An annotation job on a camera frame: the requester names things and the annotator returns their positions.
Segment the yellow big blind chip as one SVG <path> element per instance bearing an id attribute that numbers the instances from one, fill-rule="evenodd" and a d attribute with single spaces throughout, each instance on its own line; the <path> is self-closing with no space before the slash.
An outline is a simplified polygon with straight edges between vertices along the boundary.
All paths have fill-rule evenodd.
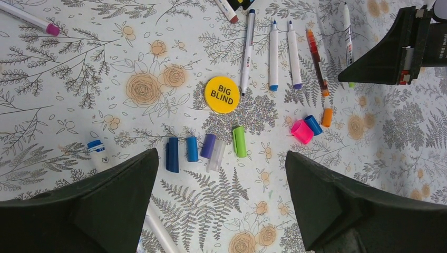
<path id="1" fill-rule="evenodd" d="M 204 98 L 212 111 L 230 113 L 239 105 L 239 87 L 228 77 L 216 76 L 205 85 Z"/>

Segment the pink highlighter cap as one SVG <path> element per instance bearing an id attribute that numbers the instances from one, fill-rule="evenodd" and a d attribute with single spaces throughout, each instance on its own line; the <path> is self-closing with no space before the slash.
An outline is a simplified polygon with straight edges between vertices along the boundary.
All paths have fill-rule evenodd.
<path id="1" fill-rule="evenodd" d="M 302 144 L 309 144 L 314 137 L 314 132 L 304 120 L 296 121 L 290 132 Z"/>

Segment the white blue tip pen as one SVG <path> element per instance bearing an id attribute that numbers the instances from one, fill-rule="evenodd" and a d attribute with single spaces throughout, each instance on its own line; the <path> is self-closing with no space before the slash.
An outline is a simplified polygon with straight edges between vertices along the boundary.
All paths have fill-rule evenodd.
<path id="1" fill-rule="evenodd" d="M 274 20 L 269 33 L 269 90 L 275 92 L 278 86 L 278 29 Z"/>

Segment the magenta cap pen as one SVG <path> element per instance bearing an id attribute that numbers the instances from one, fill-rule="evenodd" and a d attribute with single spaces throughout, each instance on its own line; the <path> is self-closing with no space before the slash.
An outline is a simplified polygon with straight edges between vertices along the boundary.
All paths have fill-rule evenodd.
<path id="1" fill-rule="evenodd" d="M 1 1 L 1 11 L 27 24 L 40 28 L 47 34 L 58 36 L 60 33 L 60 29 L 57 26 L 4 1 Z"/>

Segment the blue whiteboard marker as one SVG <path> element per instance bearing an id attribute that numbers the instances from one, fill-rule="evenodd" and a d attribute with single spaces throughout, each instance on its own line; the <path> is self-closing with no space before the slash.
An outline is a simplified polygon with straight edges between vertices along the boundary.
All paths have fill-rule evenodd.
<path id="1" fill-rule="evenodd" d="M 108 151 L 101 140 L 94 140 L 89 142 L 87 144 L 87 148 L 97 172 L 102 172 L 113 167 L 113 163 L 110 160 Z"/>

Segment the blue marker cap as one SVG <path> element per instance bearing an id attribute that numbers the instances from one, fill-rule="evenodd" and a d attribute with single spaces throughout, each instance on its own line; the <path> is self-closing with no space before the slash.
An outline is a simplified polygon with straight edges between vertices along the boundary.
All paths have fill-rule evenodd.
<path id="1" fill-rule="evenodd" d="M 314 136 L 320 135 L 323 133 L 323 130 L 320 126 L 320 124 L 317 122 L 315 117 L 313 115 L 308 115 L 304 118 L 304 122 L 307 124 L 307 126 L 313 131 Z"/>

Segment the orange red pen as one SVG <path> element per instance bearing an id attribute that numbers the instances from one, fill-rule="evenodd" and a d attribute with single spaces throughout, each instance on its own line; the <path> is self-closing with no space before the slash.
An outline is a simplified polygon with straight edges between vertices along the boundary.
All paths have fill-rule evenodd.
<path id="1" fill-rule="evenodd" d="M 329 93 L 327 81 L 324 77 L 315 36 L 314 36 L 313 31 L 310 28 L 306 29 L 306 37 L 307 37 L 310 54 L 311 54 L 311 57 L 312 57 L 312 60 L 314 63 L 314 68 L 315 68 L 315 72 L 316 72 L 316 76 L 318 79 L 318 83 L 320 86 L 322 96 L 324 98 L 328 97 L 330 95 L 330 93 Z"/>

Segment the floral table mat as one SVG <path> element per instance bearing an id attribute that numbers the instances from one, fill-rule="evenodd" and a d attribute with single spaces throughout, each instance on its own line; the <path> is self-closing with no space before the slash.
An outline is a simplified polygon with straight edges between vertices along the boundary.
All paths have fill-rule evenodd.
<path id="1" fill-rule="evenodd" d="M 129 252 L 306 252 L 309 177 L 287 152 L 386 196 L 446 207 L 446 69 L 410 85 L 340 82 L 345 13 L 353 57 L 424 1 L 254 1 L 231 23 L 215 1 L 9 1 L 58 36 L 1 13 L 1 205 L 82 186 L 156 149 L 106 200 L 106 224 L 139 221 Z"/>

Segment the orange tip white pen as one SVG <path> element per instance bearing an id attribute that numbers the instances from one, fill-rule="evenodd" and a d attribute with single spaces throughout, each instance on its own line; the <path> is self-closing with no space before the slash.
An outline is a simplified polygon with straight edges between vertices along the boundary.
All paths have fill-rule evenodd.
<path id="1" fill-rule="evenodd" d="M 181 253 L 181 250 L 174 243 L 167 229 L 162 224 L 161 219 L 157 216 L 155 210 L 151 208 L 150 205 L 148 205 L 146 210 L 144 222 L 154 233 L 165 252 Z"/>

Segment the purple cap white pen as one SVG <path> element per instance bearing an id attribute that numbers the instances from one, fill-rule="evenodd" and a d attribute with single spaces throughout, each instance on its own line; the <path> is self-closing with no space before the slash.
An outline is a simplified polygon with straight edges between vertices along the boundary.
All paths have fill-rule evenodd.
<path id="1" fill-rule="evenodd" d="M 292 21 L 288 22 L 287 42 L 288 42 L 288 51 L 290 59 L 292 85 L 295 90 L 300 90 L 303 86 L 303 83 L 300 71 L 297 37 L 295 30 L 293 28 Z"/>

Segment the dark blue pen cap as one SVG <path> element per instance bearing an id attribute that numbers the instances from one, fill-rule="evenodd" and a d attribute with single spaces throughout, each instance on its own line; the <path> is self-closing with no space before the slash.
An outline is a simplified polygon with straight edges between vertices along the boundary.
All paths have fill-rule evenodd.
<path id="1" fill-rule="evenodd" d="M 170 137 L 166 144 L 166 170 L 179 173 L 178 138 Z"/>

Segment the brown cap white pen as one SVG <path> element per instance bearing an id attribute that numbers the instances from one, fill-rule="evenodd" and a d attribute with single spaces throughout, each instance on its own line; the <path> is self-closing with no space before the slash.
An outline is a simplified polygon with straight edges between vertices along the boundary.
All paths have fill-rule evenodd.
<path id="1" fill-rule="evenodd" d="M 238 22 L 238 16 L 227 0 L 214 0 L 214 2 L 231 24 Z"/>

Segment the clear pen cap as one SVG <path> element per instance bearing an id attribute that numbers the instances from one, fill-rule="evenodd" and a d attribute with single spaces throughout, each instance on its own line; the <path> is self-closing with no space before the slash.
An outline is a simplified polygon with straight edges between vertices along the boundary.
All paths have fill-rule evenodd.
<path id="1" fill-rule="evenodd" d="M 226 142 L 222 140 L 216 140 L 213 146 L 213 151 L 211 154 L 211 158 L 208 161 L 206 172 L 210 171 L 219 171 L 222 164 L 222 159 L 224 156 L 226 148 Z"/>

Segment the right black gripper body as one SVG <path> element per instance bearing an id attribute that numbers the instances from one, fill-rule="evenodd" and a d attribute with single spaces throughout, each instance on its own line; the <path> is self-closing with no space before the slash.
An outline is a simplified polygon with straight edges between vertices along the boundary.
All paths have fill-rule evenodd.
<path id="1" fill-rule="evenodd" d="M 406 85 L 421 67 L 432 67 L 429 29 L 433 11 L 427 5 L 401 8 L 384 38 L 338 75 L 340 82 Z"/>

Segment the orange pen cap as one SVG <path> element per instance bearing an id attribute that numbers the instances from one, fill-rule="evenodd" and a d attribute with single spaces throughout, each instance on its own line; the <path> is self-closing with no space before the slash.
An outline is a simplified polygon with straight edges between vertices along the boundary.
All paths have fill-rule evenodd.
<path id="1" fill-rule="evenodd" d="M 322 126 L 325 128 L 329 128 L 332 124 L 332 118 L 333 118 L 333 109 L 325 108 L 323 112 Z"/>

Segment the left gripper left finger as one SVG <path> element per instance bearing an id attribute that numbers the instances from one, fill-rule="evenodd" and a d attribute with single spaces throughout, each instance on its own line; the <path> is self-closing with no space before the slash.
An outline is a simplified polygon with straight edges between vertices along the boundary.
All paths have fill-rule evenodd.
<path id="1" fill-rule="evenodd" d="M 1 252 L 135 252 L 156 149 L 28 200 L 1 202 Z"/>

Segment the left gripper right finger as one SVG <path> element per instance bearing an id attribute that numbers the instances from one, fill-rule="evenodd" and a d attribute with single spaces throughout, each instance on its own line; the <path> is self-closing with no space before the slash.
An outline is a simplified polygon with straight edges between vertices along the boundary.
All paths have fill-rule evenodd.
<path id="1" fill-rule="evenodd" d="M 446 252 L 446 206 L 401 197 L 288 151 L 285 169 L 306 250 Z"/>

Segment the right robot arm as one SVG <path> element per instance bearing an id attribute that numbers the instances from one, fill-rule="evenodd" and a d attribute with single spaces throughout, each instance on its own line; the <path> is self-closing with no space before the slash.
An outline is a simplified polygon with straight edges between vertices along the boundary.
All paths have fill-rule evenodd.
<path id="1" fill-rule="evenodd" d="M 399 9 L 384 38 L 338 75 L 340 82 L 407 85 L 422 67 L 446 66 L 446 20 L 426 5 Z"/>

